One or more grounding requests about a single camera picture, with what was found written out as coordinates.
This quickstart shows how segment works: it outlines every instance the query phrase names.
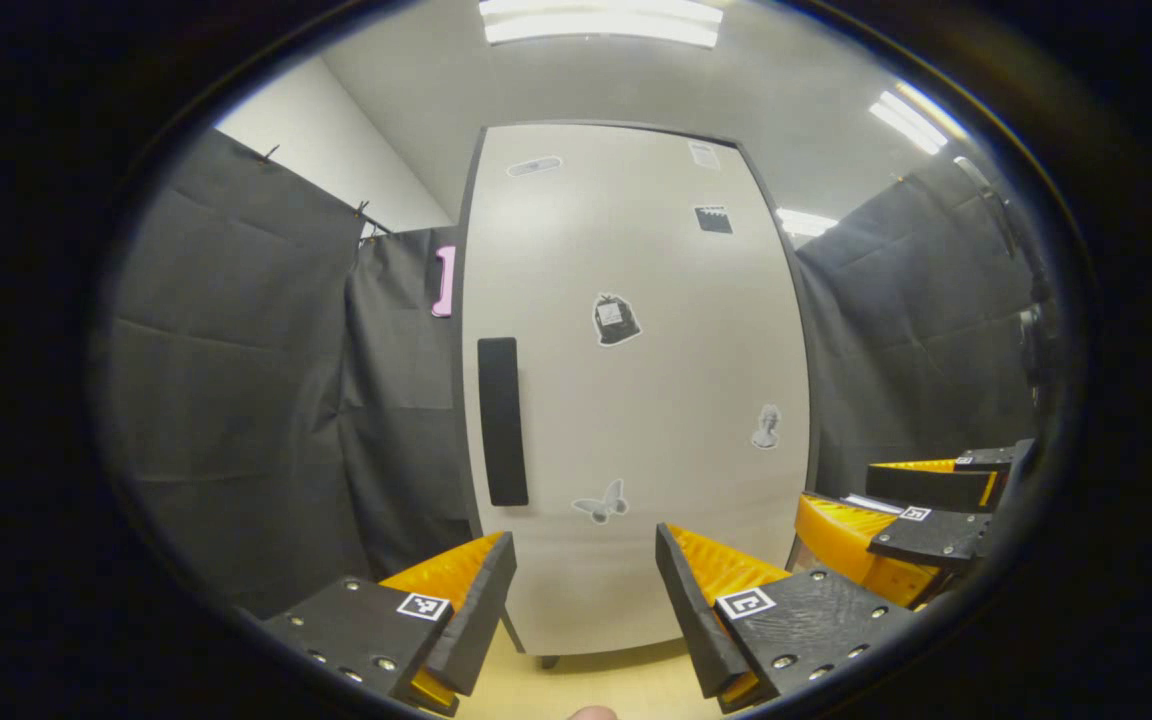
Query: pink handle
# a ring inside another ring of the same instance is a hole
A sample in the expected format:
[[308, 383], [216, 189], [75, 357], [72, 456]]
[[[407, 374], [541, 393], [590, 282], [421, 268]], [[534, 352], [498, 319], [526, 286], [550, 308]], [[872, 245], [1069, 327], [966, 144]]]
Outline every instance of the pink handle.
[[456, 248], [452, 245], [439, 247], [439, 258], [444, 259], [444, 283], [439, 291], [438, 302], [434, 304], [435, 318], [452, 317], [452, 279], [456, 276]]

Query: wooden floor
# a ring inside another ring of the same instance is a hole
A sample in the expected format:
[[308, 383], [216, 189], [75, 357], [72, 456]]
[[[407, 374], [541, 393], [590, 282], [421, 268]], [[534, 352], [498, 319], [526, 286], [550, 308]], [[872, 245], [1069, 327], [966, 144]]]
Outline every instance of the wooden floor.
[[[620, 720], [710, 720], [717, 700], [700, 697], [681, 639], [594, 655], [564, 655], [550, 670], [521, 655], [498, 626], [473, 694], [461, 698], [456, 720], [566, 720], [586, 705], [604, 705]], [[729, 717], [740, 717], [733, 714]]]

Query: butterfly sticker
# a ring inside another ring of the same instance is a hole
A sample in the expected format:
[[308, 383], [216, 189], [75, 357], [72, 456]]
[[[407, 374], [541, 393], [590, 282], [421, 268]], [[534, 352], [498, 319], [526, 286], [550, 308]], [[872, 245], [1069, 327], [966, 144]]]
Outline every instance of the butterfly sticker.
[[626, 515], [630, 511], [630, 501], [626, 500], [626, 480], [616, 478], [607, 486], [607, 492], [602, 493], [602, 500], [573, 500], [576, 510], [589, 511], [589, 518], [596, 525], [607, 524], [612, 515]]

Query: door frame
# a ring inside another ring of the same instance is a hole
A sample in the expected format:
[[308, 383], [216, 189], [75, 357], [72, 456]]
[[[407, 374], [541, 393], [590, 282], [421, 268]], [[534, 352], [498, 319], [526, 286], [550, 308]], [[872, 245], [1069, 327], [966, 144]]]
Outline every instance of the door frame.
[[[465, 513], [468, 521], [470, 521], [470, 530], [473, 537], [483, 537], [483, 521], [479, 518], [479, 503], [477, 503], [477, 497], [473, 491], [473, 469], [470, 464], [470, 434], [468, 434], [467, 417], [465, 417], [465, 366], [463, 366], [463, 344], [465, 344], [465, 333], [462, 328], [463, 318], [463, 305], [462, 305], [462, 288], [465, 286], [465, 263], [467, 263], [467, 238], [470, 232], [470, 205], [473, 200], [473, 184], [479, 176], [479, 159], [483, 156], [483, 143], [488, 137], [488, 129], [498, 127], [516, 127], [516, 126], [598, 126], [598, 127], [613, 127], [613, 128], [627, 128], [627, 129], [641, 129], [642, 131], [650, 132], [666, 132], [666, 135], [675, 135], [680, 137], [691, 138], [691, 141], [700, 141], [712, 143], [712, 145], [723, 145], [732, 147], [740, 152], [741, 160], [745, 161], [745, 167], [749, 168], [750, 176], [755, 177], [755, 183], [758, 184], [758, 191], [763, 196], [763, 204], [767, 206], [767, 213], [772, 218], [772, 225], [776, 228], [776, 237], [781, 240], [781, 250], [785, 251], [785, 260], [790, 268], [790, 282], [794, 285], [794, 295], [799, 308], [799, 324], [803, 327], [803, 344], [804, 354], [806, 356], [806, 367], [808, 367], [808, 469], [806, 478], [804, 484], [804, 491], [814, 491], [817, 486], [817, 464], [819, 461], [819, 445], [820, 445], [820, 423], [818, 420], [817, 402], [814, 402], [814, 389], [812, 378], [814, 377], [813, 370], [813, 357], [814, 357], [814, 319], [812, 313], [805, 313], [803, 310], [804, 302], [810, 302], [806, 294], [803, 291], [804, 279], [803, 270], [799, 266], [799, 259], [794, 251], [794, 243], [790, 241], [790, 236], [781, 227], [780, 220], [776, 219], [776, 203], [772, 200], [772, 195], [767, 190], [767, 183], [763, 181], [763, 175], [758, 172], [755, 161], [750, 159], [749, 152], [745, 151], [745, 146], [742, 145], [740, 141], [733, 141], [727, 137], [717, 137], [700, 135], [699, 132], [689, 132], [685, 129], [670, 128], [666, 126], [658, 126], [652, 123], [636, 123], [628, 122], [628, 120], [570, 120], [570, 119], [554, 119], [554, 120], [520, 120], [515, 123], [499, 123], [494, 126], [484, 126], [479, 129], [479, 137], [473, 144], [473, 156], [470, 158], [470, 172], [468, 172], [468, 179], [465, 182], [465, 195], [461, 197], [461, 218], [458, 219], [458, 232], [456, 234], [456, 266], [453, 268], [454, 282], [452, 285], [452, 334], [456, 339], [456, 342], [452, 343], [452, 407], [457, 418], [460, 418], [456, 424], [457, 434], [457, 453], [461, 456], [460, 468], [461, 477], [458, 478], [458, 484], [461, 488], [461, 495], [465, 499]], [[799, 545], [802, 540], [795, 535], [794, 544], [790, 547], [790, 555], [786, 561], [786, 569], [788, 564], [794, 562], [794, 559], [799, 553]], [[526, 652], [522, 647], [522, 642], [518, 639], [518, 635], [515, 629], [513, 629], [513, 623], [509, 621], [508, 611], [502, 612], [503, 626], [506, 626], [506, 631], [509, 634], [509, 639], [513, 641], [513, 646], [518, 652]]]

